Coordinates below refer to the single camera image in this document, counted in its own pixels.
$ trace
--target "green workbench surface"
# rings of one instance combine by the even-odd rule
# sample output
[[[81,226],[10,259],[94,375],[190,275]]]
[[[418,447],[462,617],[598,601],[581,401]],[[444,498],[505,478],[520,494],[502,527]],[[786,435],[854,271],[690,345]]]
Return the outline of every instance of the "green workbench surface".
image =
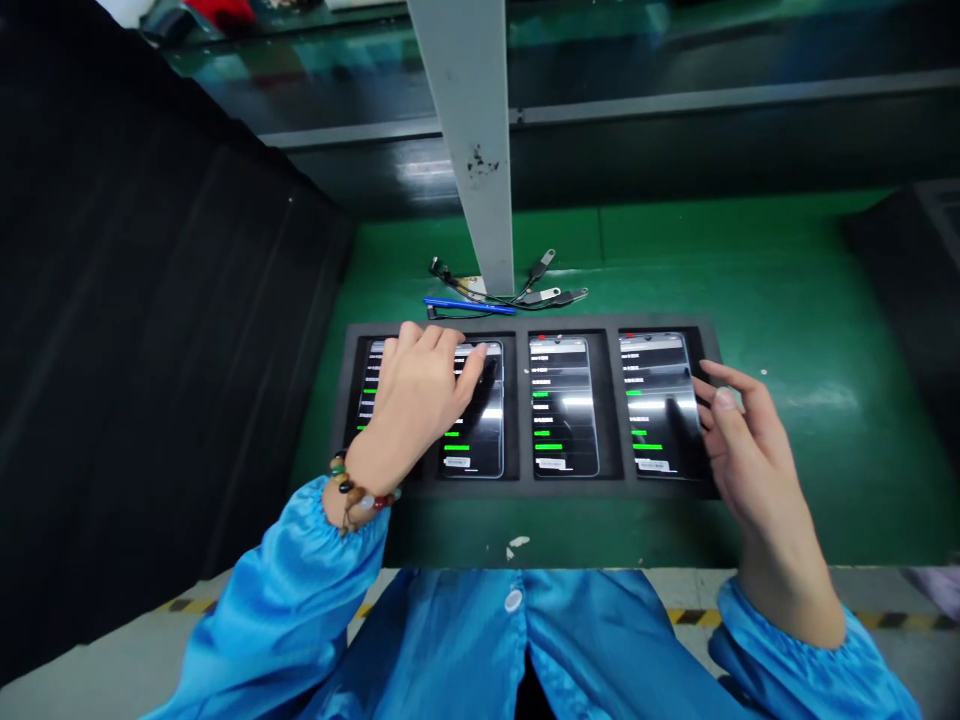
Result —
[[[790,433],[828,562],[933,565],[960,548],[960,484],[836,218],[860,192],[582,208],[514,217],[522,275],[547,248],[544,287],[590,288],[556,314],[707,313],[724,360],[762,378]],[[442,292],[433,255],[476,265],[462,218],[361,226],[332,320],[291,487],[325,472],[350,323],[423,321]],[[730,567],[719,502],[435,500],[394,509],[387,566]],[[508,561],[507,543],[530,542]]]

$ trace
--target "beaded bracelet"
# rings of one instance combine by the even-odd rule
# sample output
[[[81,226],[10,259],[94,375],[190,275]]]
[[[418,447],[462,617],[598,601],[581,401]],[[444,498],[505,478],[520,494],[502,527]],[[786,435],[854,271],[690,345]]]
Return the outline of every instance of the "beaded bracelet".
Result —
[[[350,475],[347,474],[347,468],[344,466],[344,459],[347,457],[347,451],[341,450],[333,456],[330,461],[331,480],[339,480],[337,488],[341,495],[346,495],[347,502],[343,511],[343,524],[340,526],[340,537],[344,537],[348,532],[356,532],[359,525],[350,519],[350,509],[354,506],[360,506],[363,510],[374,510],[380,512],[385,507],[390,507],[400,499],[400,488],[396,488],[389,495],[370,495],[361,487],[357,487]]]

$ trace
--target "yellow and black tape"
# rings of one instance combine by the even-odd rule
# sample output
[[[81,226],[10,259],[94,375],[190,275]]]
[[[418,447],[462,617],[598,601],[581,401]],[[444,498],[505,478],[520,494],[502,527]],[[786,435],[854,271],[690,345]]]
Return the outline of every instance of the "yellow and black tape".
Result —
[[[157,608],[157,612],[180,612],[185,615],[210,615],[217,609],[216,600],[190,600],[189,598],[177,598],[168,603],[164,603]]]
[[[361,605],[354,620],[365,618],[373,605]],[[190,600],[178,598],[161,605],[157,612],[186,613],[188,615],[209,615],[217,609],[216,600]],[[870,630],[956,630],[957,623],[946,615],[911,615],[909,613],[854,612],[857,619]],[[723,623],[717,610],[691,610],[688,608],[668,608],[667,615],[674,625],[694,625],[696,627],[716,628]]]

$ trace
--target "stylus pen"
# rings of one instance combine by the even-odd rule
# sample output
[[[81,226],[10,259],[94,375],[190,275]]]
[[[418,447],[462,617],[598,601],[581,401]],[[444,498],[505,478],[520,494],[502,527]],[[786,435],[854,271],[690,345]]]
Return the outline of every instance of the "stylus pen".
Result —
[[[513,308],[502,307],[500,305],[486,305],[484,303],[468,303],[465,300],[447,300],[446,298],[424,298],[424,305],[433,307],[453,307],[460,310],[477,310],[479,312],[495,312],[501,315],[516,315],[517,311]]]

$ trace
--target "smartphone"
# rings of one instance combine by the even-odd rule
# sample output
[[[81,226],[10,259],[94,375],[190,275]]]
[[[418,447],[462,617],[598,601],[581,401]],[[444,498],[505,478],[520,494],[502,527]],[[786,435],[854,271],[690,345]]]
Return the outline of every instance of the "smartphone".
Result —
[[[383,361],[383,340],[370,343],[370,350],[363,368],[363,382],[360,384],[360,401],[357,404],[356,426],[349,427],[346,444],[349,445],[361,430],[367,427],[373,417],[373,404],[377,399],[377,387],[380,384],[380,363]]]
[[[706,452],[683,333],[624,332],[620,359],[637,475],[701,477]]]
[[[481,341],[458,345],[453,372],[459,377],[467,356]],[[503,477],[503,344],[487,346],[483,372],[473,398],[440,445],[440,474],[449,479]]]
[[[530,340],[534,475],[596,477],[600,472],[586,338]]]

